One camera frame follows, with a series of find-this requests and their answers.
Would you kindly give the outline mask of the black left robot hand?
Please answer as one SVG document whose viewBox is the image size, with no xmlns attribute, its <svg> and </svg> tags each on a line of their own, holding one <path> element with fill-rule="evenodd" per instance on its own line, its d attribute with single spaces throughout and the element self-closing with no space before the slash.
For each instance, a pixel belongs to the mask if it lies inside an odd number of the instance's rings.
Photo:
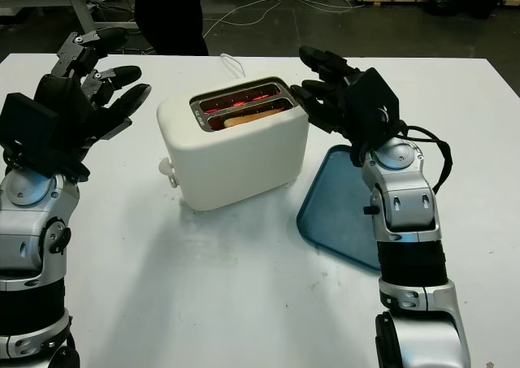
<svg viewBox="0 0 520 368">
<path fill-rule="evenodd" d="M 89 149 L 128 128 L 131 115 L 150 95 L 151 86 L 137 82 L 142 75 L 138 66 L 96 69 L 100 59 L 127 39 L 121 27 L 70 33 L 57 52 L 58 62 L 37 86 L 35 100 L 58 115 L 50 141 L 58 152 L 52 170 L 71 181 L 89 178 L 83 164 Z"/>
</svg>

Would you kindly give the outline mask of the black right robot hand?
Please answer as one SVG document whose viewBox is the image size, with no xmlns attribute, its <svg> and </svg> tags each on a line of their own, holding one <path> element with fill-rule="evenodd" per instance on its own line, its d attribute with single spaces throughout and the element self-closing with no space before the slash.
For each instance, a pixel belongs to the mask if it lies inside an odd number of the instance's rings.
<svg viewBox="0 0 520 368">
<path fill-rule="evenodd" d="M 304 109 L 311 124 L 326 133 L 337 132 L 350 142 L 353 151 L 351 162 L 355 167 L 361 167 L 361 121 L 348 103 L 346 94 L 362 71 L 349 66 L 347 60 L 337 54 L 308 45 L 299 48 L 299 58 L 318 74 L 318 79 L 303 80 L 301 84 L 291 86 L 292 96 Z"/>
</svg>

